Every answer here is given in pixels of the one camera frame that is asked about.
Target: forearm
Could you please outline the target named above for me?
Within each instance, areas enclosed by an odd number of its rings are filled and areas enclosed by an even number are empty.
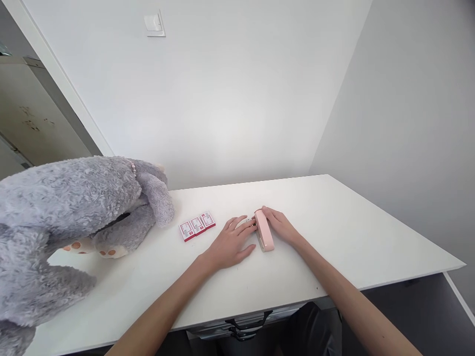
[[[371,354],[420,355],[409,340],[307,240],[300,236],[292,245]]]
[[[215,268],[201,255],[127,330],[107,356],[155,355],[188,301]]]

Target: white table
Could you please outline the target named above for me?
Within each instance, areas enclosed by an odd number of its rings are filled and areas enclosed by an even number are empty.
[[[154,226],[132,254],[56,252],[53,265],[97,276],[83,301],[41,325],[27,356],[52,356],[114,343],[211,244],[233,216],[263,204],[283,211],[298,231],[357,288],[391,284],[465,264],[334,178],[269,180],[172,191],[176,218]],[[184,242],[178,225],[209,210],[217,226]],[[177,319],[174,329],[326,296],[301,258],[275,238],[275,250],[256,249],[238,266],[213,276]],[[256,243],[252,237],[250,243]]]

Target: stuffed animal paw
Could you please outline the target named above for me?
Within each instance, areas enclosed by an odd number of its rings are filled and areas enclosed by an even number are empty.
[[[124,246],[109,246],[108,248],[97,246],[97,250],[104,258],[119,258],[129,253]]]
[[[84,237],[80,240],[74,241],[71,245],[64,246],[63,250],[83,255],[94,252],[95,246],[90,237]]]

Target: drawer handle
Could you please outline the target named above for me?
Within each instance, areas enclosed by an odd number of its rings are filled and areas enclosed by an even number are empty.
[[[257,333],[255,332],[255,333],[252,333],[252,334],[248,334],[248,335],[246,334],[244,336],[240,336],[240,335],[237,335],[237,334],[233,333],[233,334],[231,334],[231,336],[234,337],[236,340],[243,342],[243,341],[247,341],[247,340],[252,339],[254,336],[256,336],[256,334]]]
[[[236,320],[235,320],[234,318],[233,318],[233,319],[225,320],[224,322],[235,326],[237,330],[251,329],[251,328],[255,328],[255,327],[259,327],[259,326],[264,325],[264,323],[266,322],[267,317],[268,317],[271,313],[272,313],[272,311],[265,311],[265,312],[264,312],[264,317],[262,318],[262,320],[256,321],[256,322],[251,323],[251,324],[248,324],[248,325],[238,325],[238,324],[236,323]]]

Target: gray stuffed animal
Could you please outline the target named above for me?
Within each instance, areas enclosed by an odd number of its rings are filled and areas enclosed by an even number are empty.
[[[162,227],[174,217],[166,184],[163,169],[150,163],[99,156],[0,181],[0,355],[23,354],[36,326],[94,287],[95,277],[47,259],[81,242],[108,258],[134,251],[155,222]]]

